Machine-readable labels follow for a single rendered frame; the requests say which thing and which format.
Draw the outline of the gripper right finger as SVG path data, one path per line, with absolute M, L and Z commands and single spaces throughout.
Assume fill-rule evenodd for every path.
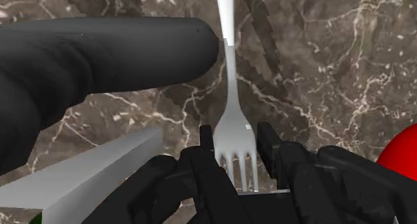
M 417 181 L 344 148 L 317 152 L 257 125 L 257 150 L 302 224 L 417 224 Z

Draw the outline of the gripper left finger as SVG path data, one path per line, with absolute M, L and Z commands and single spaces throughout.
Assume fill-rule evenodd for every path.
M 209 125 L 200 144 L 179 159 L 155 156 L 110 193 L 83 224 L 163 224 L 186 199 L 196 214 L 186 224 L 253 224 L 225 170 L 214 156 Z

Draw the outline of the silver fork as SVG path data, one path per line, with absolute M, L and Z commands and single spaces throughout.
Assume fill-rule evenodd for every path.
M 217 162 L 225 159 L 227 175 L 233 183 L 233 158 L 239 161 L 242 190 L 247 191 L 245 158 L 251 158 L 253 190 L 259 191 L 257 147 L 255 133 L 239 104 L 235 57 L 235 0 L 217 0 L 227 68 L 227 102 L 219 123 L 215 127 L 213 142 Z

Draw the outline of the red round object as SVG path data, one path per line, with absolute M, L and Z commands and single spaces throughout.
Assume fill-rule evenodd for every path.
M 417 123 L 397 134 L 382 151 L 377 163 L 417 181 Z

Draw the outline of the grey knife blade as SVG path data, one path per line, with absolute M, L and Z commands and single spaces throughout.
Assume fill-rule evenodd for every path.
M 126 134 L 3 185 L 0 207 L 40 209 L 42 224 L 82 224 L 162 147 L 159 128 Z

